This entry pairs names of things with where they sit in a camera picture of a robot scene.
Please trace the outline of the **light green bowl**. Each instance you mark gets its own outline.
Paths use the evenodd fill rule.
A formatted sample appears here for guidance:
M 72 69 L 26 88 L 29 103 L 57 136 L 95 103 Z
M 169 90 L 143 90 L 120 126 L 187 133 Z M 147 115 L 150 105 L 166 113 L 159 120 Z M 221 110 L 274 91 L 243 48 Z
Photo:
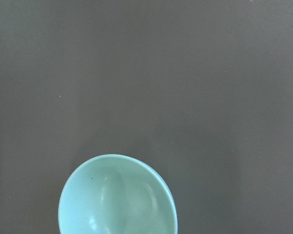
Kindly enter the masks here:
M 62 234 L 175 234 L 178 218 L 172 193 L 146 163 L 109 154 L 75 169 L 58 206 Z

